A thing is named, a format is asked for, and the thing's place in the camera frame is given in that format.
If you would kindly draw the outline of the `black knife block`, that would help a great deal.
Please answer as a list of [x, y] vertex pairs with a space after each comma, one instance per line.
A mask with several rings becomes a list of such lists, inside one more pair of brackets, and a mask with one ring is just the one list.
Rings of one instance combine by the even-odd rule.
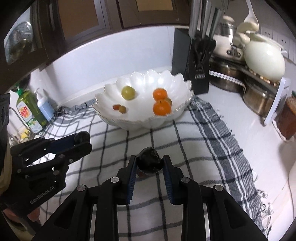
[[209, 60], [215, 47], [216, 41], [208, 36], [191, 39], [188, 30], [175, 29], [171, 73], [189, 80], [195, 95], [209, 92]]

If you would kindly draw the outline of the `green dish soap bottle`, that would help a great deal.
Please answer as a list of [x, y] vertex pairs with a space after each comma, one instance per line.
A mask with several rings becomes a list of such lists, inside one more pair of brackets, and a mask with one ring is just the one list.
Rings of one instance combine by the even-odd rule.
[[16, 108], [34, 134], [39, 134], [44, 130], [48, 121], [37, 106], [36, 96], [29, 90], [23, 90], [17, 87], [16, 93], [18, 100], [16, 101]]

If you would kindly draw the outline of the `white blue pump bottle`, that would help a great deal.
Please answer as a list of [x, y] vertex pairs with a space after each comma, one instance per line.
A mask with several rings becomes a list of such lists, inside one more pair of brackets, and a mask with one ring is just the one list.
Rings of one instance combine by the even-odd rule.
[[44, 115], [47, 121], [51, 121], [55, 115], [55, 111], [49, 103], [48, 98], [41, 95], [41, 93], [39, 92], [39, 88], [37, 88], [34, 93], [36, 94], [37, 106], [40, 109], [41, 113]]

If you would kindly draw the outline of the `steel pot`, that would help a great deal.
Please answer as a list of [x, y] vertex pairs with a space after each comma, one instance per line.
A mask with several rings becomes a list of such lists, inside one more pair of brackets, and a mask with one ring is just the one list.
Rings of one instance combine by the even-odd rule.
[[267, 117], [275, 99], [275, 94], [271, 93], [263, 85], [250, 78], [245, 79], [245, 92], [243, 101], [254, 113], [265, 118]]
[[245, 92], [244, 73], [223, 61], [213, 59], [209, 62], [209, 68], [209, 82], [212, 85], [229, 92]]

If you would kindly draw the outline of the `green round fruit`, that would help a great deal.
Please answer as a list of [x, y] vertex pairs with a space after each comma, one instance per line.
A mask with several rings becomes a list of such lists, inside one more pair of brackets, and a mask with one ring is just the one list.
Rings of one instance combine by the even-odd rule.
[[122, 90], [121, 90], [121, 96], [125, 99], [125, 100], [132, 100], [135, 98], [136, 95], [136, 91], [134, 88], [132, 88], [131, 86], [125, 86]]

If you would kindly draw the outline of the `dark purple plum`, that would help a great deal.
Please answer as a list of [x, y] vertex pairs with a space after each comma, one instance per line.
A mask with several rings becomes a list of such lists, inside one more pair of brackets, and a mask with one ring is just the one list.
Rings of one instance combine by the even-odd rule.
[[163, 168], [163, 160], [154, 148], [144, 148], [137, 155], [137, 167], [145, 174], [155, 174]]

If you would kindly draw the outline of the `white metal canister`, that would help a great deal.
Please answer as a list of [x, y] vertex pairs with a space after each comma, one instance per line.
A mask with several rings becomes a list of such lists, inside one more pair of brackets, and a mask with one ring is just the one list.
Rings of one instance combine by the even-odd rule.
[[243, 46], [235, 37], [237, 27], [234, 25], [234, 20], [230, 16], [222, 16], [221, 22], [218, 24], [213, 39], [216, 41], [216, 47], [212, 53], [213, 56], [221, 59], [233, 61], [236, 63], [244, 63]]

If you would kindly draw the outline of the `steel pot lower left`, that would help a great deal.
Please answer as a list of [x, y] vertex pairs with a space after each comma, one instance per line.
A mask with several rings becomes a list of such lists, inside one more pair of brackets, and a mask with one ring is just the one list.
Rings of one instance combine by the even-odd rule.
[[209, 82], [212, 85], [229, 92], [245, 92], [244, 73], [223, 61], [213, 59], [209, 62], [209, 68]]

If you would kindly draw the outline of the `white wall socket strip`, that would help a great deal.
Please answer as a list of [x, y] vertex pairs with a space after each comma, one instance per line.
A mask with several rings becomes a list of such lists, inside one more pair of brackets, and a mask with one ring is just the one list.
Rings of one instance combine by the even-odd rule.
[[289, 39], [288, 37], [279, 34], [275, 30], [271, 30], [267, 27], [260, 27], [260, 32], [278, 44], [283, 46], [282, 55], [290, 62], [295, 64], [295, 41]]

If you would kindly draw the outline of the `dark wooden window frame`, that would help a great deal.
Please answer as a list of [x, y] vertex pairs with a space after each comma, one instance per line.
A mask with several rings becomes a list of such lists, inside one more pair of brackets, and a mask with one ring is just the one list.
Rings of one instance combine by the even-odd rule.
[[[189, 24], [190, 1], [1, 1], [1, 93], [97, 38], [131, 28]], [[29, 46], [5, 46], [29, 22]]]

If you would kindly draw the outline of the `jar of red sauce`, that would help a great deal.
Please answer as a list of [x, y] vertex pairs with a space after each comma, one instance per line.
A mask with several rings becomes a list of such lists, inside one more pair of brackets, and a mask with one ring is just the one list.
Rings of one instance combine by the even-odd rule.
[[295, 91], [288, 97], [277, 122], [277, 128], [286, 140], [290, 140], [296, 129]]

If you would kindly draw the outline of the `white ceramic pitcher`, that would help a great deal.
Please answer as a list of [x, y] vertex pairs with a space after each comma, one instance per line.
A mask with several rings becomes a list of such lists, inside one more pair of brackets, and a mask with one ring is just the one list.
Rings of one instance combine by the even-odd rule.
[[233, 44], [243, 46], [243, 54], [248, 68], [271, 82], [278, 82], [285, 73], [286, 52], [283, 45], [259, 34], [255, 22], [242, 22], [233, 36]]

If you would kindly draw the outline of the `orange tangerine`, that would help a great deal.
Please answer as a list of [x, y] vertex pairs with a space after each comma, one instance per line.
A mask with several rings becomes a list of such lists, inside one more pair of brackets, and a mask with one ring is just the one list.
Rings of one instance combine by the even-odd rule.
[[155, 115], [166, 116], [171, 113], [171, 105], [165, 99], [158, 100], [154, 103], [152, 110]]
[[157, 88], [153, 91], [152, 96], [155, 101], [158, 101], [158, 100], [166, 99], [168, 97], [168, 93], [163, 88]]

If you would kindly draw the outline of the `checkered kitchen cloth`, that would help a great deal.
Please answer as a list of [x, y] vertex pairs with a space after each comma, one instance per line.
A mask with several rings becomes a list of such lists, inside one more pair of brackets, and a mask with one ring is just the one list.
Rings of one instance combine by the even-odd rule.
[[34, 240], [266, 240], [250, 163], [210, 103], [148, 131], [105, 125], [92, 143], [88, 184]]

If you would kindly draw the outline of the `red oblong fruit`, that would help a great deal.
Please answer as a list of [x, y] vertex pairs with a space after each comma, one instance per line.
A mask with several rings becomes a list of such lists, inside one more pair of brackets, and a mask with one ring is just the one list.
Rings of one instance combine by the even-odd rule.
[[121, 107], [120, 104], [115, 104], [112, 106], [113, 110], [119, 110], [120, 107]]

